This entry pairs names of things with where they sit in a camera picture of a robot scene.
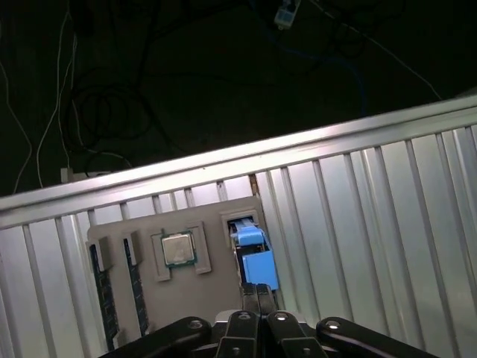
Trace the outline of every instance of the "black cable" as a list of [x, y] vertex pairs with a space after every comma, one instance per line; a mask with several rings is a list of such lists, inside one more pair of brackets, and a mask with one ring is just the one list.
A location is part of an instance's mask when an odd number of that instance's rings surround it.
[[[312, 17], [306, 17], [306, 18], [302, 18], [302, 19], [297, 19], [295, 20], [294, 22], [294, 31], [296, 31], [296, 27], [298, 24], [300, 23], [303, 23], [303, 22], [308, 22], [308, 21], [315, 21], [315, 20], [318, 20], [320, 19], [321, 17], [323, 16], [323, 14], [319, 15], [319, 16], [312, 16]], [[283, 35], [287, 34], [288, 32], [287, 31], [280, 31], [279, 34], [277, 35], [277, 41], [279, 43], [282, 43], [282, 38], [283, 38]], [[328, 57], [328, 56], [331, 56], [332, 55], [332, 36], [329, 36], [328, 37], [328, 41], [326, 42], [326, 45], [324, 47], [324, 49], [322, 51], [318, 51], [318, 53], [320, 53], [320, 56], [322, 57]], [[317, 69], [319, 69], [321, 67], [321, 65], [323, 65], [323, 61], [315, 61], [308, 69], [306, 69], [305, 71], [302, 71], [302, 72], [295, 72], [295, 71], [291, 71], [290, 69], [287, 69], [286, 66], [284, 65], [283, 61], [282, 61], [282, 53], [283, 51], [281, 51], [279, 49], [278, 46], [274, 46], [274, 51], [275, 51], [275, 59], [276, 59], [276, 62], [277, 62], [277, 65], [278, 67], [284, 71], [285, 73], [287, 73], [287, 75], [293, 77], [293, 78], [299, 78], [299, 77], [303, 77], [303, 76], [307, 76], [307, 75], [310, 75], [312, 72], [316, 71]]]
[[112, 155], [113, 157], [117, 157], [119, 159], [122, 159], [122, 162], [127, 164], [127, 168], [124, 169], [130, 169], [130, 161], [122, 154], [115, 153], [112, 151], [96, 151], [95, 153], [91, 154], [88, 159], [86, 159], [86, 162], [84, 163], [84, 174], [90, 178], [91, 176], [89, 175], [91, 171], [91, 165], [94, 163], [95, 159], [100, 157], [101, 155]]
[[151, 50], [151, 44], [154, 38], [154, 31], [157, 26], [157, 20], [159, 18], [159, 10], [161, 7], [161, 0], [154, 0], [154, 5], [151, 11], [151, 22], [149, 22], [148, 32], [146, 34], [144, 47], [142, 49], [141, 60], [139, 61], [139, 68], [136, 76], [136, 87], [140, 88], [142, 79], [144, 78], [144, 71], [146, 63], [148, 62], [149, 51]]
[[162, 27], [161, 29], [155, 31], [154, 37], [152, 42], [162, 39], [163, 37], [173, 33], [176, 30], [183, 28], [184, 26], [190, 25], [193, 22], [197, 22], [200, 20], [207, 19], [208, 17], [217, 15], [218, 13], [232, 10], [238, 6], [246, 5], [247, 2], [245, 0], [232, 0], [223, 4], [215, 5], [213, 7], [209, 7], [203, 10], [196, 10], [189, 19], [187, 18], [179, 18], [171, 22], [169, 25]]

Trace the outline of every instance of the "metal frame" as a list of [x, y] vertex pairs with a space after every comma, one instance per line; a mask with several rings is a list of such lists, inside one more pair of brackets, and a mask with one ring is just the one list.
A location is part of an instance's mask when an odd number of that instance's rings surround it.
[[475, 124], [477, 95], [0, 198], [0, 229]]
[[0, 358], [105, 352], [88, 229], [259, 195], [280, 306], [477, 351], [477, 96], [0, 198]]

